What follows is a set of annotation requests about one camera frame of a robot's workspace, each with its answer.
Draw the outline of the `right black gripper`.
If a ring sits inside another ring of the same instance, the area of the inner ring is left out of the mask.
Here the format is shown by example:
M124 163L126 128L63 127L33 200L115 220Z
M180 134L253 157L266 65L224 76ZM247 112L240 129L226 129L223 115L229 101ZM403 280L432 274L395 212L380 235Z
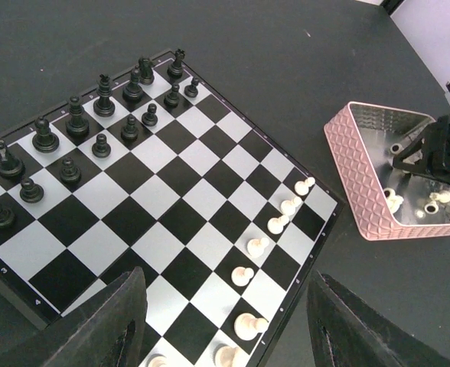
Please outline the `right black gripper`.
M431 174L450 185L450 114L428 128L394 157L392 166L410 174Z

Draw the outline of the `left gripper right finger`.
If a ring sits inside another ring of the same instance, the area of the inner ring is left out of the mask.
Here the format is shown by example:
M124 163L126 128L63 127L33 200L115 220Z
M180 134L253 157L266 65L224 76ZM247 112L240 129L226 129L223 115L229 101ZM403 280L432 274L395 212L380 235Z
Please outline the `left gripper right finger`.
M450 366L328 274L310 277L307 314L316 366Z

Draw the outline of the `white chess piece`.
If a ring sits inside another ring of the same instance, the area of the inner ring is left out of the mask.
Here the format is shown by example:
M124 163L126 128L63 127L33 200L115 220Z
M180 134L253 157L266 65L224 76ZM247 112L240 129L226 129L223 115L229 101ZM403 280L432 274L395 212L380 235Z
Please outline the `white chess piece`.
M285 226L289 223L289 217L287 215L281 215L277 218L271 218L267 222L267 229L273 234L278 235L283 232Z
M251 239L246 245L246 250L251 258L258 258L263 255L268 246L269 239L267 237L263 237L261 239Z
M234 321L233 327L239 339L250 341L268 330L269 321L263 317L255 317L251 313L242 313Z
M293 216L302 203L302 198L299 196L295 196L290 200L283 200L280 204L280 211L285 216Z
M294 189L299 196L306 196L310 188L315 185L315 178L308 177L305 180L300 180L295 183Z
M155 356L148 361L148 367L168 367L168 359L166 356Z
M216 367L244 367L247 354L240 347L222 346L214 356Z
M254 270L252 268L245 268L242 266L236 267L232 270L231 280L237 287L245 287L254 277Z

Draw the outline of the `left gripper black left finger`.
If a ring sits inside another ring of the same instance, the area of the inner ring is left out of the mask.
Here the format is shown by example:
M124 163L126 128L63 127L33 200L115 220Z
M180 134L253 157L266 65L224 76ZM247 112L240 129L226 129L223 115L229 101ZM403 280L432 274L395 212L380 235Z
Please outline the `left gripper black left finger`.
M136 267L44 331L42 366L137 366L147 308L144 272Z

